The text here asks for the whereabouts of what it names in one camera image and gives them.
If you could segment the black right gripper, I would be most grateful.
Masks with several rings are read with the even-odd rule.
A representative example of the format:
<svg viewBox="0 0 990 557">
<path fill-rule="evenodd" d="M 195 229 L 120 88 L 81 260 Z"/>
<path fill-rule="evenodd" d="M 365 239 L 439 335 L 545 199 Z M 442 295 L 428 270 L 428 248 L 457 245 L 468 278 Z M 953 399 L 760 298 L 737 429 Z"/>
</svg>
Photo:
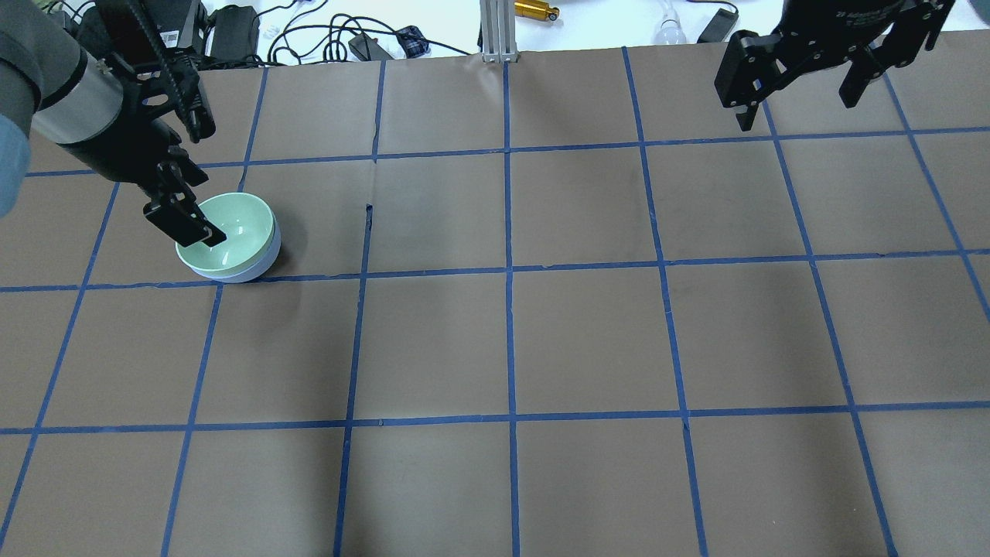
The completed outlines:
<svg viewBox="0 0 990 557">
<path fill-rule="evenodd" d="M 846 108 L 856 107 L 887 70 L 908 67 L 936 46 L 952 7 L 952 1 L 785 1 L 771 34 L 741 29 L 729 37 L 715 92 L 735 112 L 739 130 L 749 132 L 771 93 L 852 61 L 838 92 Z"/>
</svg>

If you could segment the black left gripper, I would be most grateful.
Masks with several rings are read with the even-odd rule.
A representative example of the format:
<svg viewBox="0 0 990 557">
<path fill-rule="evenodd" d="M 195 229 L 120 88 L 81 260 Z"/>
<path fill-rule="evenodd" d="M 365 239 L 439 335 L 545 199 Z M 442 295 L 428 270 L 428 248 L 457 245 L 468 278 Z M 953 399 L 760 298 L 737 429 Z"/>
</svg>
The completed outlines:
<svg viewBox="0 0 990 557">
<path fill-rule="evenodd" d="M 191 59 L 169 59 L 141 75 L 117 54 L 109 64 L 81 46 L 59 72 L 59 145 L 100 176 L 133 183 L 148 197 L 144 216 L 179 246 L 218 246 L 227 235 L 193 191 L 209 176 L 162 120 L 174 112 L 192 142 L 216 133 L 205 85 Z"/>
</svg>

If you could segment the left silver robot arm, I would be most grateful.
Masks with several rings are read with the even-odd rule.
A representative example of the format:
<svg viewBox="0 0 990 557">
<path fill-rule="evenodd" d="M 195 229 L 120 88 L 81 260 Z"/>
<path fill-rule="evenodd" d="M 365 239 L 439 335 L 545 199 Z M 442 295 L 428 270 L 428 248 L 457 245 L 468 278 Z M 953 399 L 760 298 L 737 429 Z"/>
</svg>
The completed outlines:
<svg viewBox="0 0 990 557">
<path fill-rule="evenodd" d="M 144 2 L 94 7 L 113 46 L 102 59 L 33 3 L 2 3 L 2 213 L 18 200 L 39 132 L 104 179 L 141 188 L 145 218 L 180 246 L 223 243 L 193 193 L 207 173 L 162 120 L 176 114 L 192 142 L 215 134 L 196 64 L 166 46 Z"/>
</svg>

